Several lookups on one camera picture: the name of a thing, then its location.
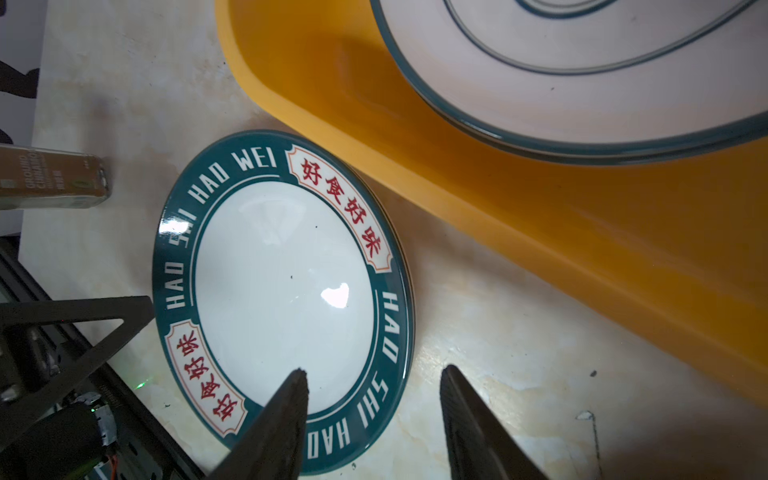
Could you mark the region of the white plate green flower outline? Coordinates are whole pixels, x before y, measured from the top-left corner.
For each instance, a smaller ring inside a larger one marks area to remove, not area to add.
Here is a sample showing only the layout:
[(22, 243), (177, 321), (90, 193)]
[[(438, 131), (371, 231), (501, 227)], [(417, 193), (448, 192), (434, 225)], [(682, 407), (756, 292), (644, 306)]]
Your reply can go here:
[(413, 90), (498, 149), (574, 165), (767, 134), (763, 1), (375, 1)]

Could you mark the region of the brown spice box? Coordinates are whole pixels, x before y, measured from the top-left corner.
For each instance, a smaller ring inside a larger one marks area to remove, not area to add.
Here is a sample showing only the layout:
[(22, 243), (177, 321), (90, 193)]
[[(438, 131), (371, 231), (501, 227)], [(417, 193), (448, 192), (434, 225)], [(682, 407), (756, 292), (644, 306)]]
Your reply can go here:
[(1, 208), (86, 209), (111, 194), (101, 159), (82, 153), (1, 146)]

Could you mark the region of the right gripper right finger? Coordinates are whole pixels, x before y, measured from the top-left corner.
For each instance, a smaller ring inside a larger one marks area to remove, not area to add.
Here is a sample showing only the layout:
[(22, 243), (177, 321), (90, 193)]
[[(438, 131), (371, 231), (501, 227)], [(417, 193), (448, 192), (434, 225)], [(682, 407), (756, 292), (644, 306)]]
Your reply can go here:
[(440, 403), (453, 479), (543, 479), (458, 367), (441, 373)]

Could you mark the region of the plate with green rim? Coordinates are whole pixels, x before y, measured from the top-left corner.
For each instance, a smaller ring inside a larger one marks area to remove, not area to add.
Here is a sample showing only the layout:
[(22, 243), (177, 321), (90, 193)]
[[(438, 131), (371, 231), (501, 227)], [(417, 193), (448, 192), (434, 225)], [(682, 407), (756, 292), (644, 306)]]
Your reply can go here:
[(365, 182), (310, 141), (251, 130), (198, 154), (163, 208), (152, 289), (168, 365), (222, 444), (295, 369), (304, 474), (353, 462), (392, 420), (414, 355), (407, 263)]

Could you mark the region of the yellow plastic bin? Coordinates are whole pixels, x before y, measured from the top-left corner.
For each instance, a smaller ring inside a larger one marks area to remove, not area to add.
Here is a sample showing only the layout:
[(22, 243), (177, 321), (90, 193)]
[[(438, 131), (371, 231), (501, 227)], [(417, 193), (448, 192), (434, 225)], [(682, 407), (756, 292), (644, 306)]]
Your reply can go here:
[(366, 1), (219, 1), (222, 51), (269, 114), (603, 315), (767, 401), (767, 143), (577, 167), (434, 112)]

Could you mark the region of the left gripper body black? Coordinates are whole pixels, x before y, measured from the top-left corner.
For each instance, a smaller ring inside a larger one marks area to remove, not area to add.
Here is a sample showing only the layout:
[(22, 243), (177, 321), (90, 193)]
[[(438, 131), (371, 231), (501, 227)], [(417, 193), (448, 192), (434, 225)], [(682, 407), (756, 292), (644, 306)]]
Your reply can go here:
[[(1, 339), (11, 371), (1, 381), (1, 476), (4, 479), (81, 479), (107, 464), (118, 476), (117, 425), (100, 394), (76, 389), (105, 366), (154, 317), (147, 296), (5, 303)], [(51, 373), (32, 334), (44, 326), (117, 320), (119, 326), (76, 360)]]

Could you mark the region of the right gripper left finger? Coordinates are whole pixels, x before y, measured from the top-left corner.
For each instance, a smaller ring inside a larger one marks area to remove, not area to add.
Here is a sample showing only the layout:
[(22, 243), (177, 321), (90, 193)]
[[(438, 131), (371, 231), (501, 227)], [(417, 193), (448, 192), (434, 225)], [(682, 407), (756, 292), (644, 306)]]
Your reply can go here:
[(209, 479), (296, 479), (303, 462), (308, 382), (292, 371)]

